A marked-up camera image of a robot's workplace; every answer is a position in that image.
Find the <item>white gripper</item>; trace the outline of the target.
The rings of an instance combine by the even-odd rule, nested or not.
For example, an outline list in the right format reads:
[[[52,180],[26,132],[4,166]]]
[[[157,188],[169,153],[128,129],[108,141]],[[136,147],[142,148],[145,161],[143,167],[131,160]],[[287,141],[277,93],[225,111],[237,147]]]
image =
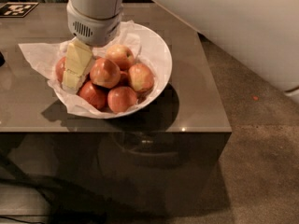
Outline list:
[[[68,28],[76,38],[67,46],[62,86],[67,92],[77,93],[93,64],[89,46],[103,47],[111,42],[119,33],[121,14],[104,20],[89,18],[80,14],[71,2],[67,3],[66,12]]]

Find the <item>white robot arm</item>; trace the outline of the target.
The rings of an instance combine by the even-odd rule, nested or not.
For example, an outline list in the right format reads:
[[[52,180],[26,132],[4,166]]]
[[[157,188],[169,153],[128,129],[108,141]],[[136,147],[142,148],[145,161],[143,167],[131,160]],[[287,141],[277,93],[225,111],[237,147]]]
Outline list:
[[[151,0],[299,103],[299,0]],[[67,15],[89,22],[104,46],[122,0],[68,0]]]

